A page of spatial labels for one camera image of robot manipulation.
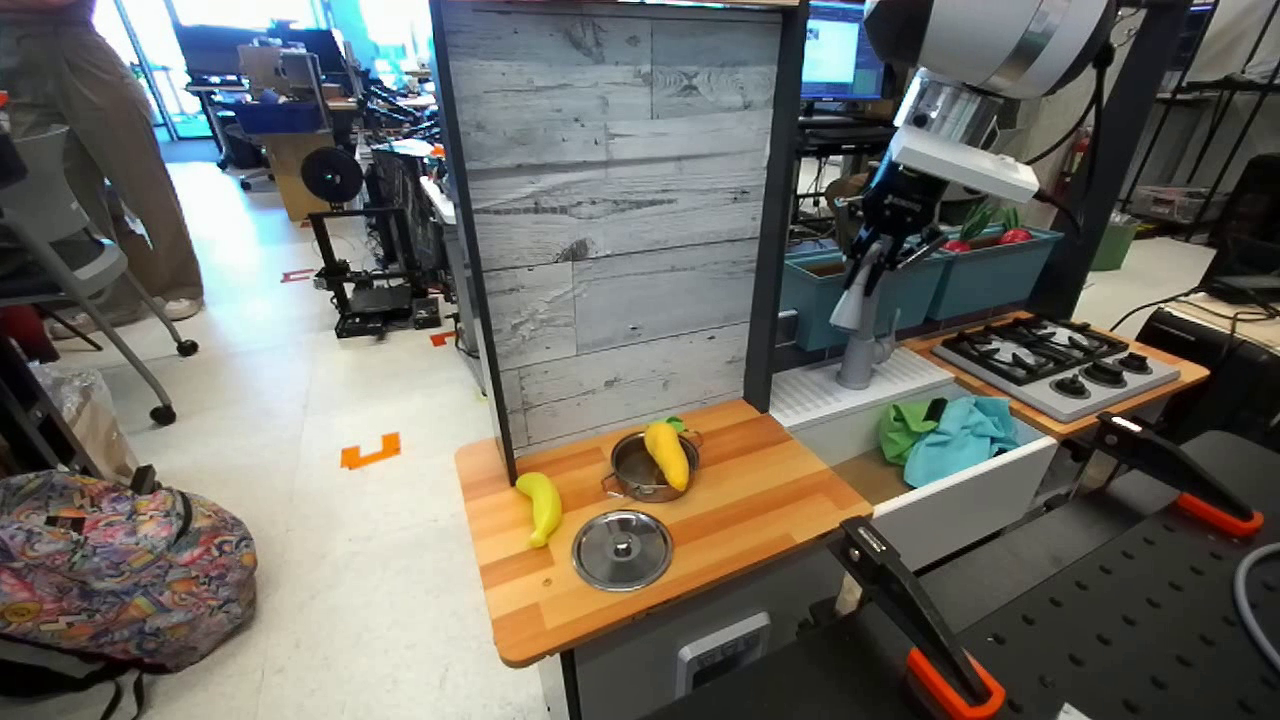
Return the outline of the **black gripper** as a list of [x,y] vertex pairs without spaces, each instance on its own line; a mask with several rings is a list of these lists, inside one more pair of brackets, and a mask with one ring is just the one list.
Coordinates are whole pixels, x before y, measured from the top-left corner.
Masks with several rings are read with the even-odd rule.
[[863,189],[852,250],[866,254],[876,242],[883,242],[889,254],[898,258],[902,242],[937,218],[939,196],[939,177],[883,159]]

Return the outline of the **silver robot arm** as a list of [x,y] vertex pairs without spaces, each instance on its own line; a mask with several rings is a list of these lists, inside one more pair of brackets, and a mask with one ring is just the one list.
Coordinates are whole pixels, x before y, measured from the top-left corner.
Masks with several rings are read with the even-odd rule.
[[937,218],[949,184],[1028,202],[1028,159],[963,137],[981,99],[1035,99],[1074,78],[1109,43],[1116,0],[866,0],[863,35],[911,83],[863,190],[858,242],[898,254]]

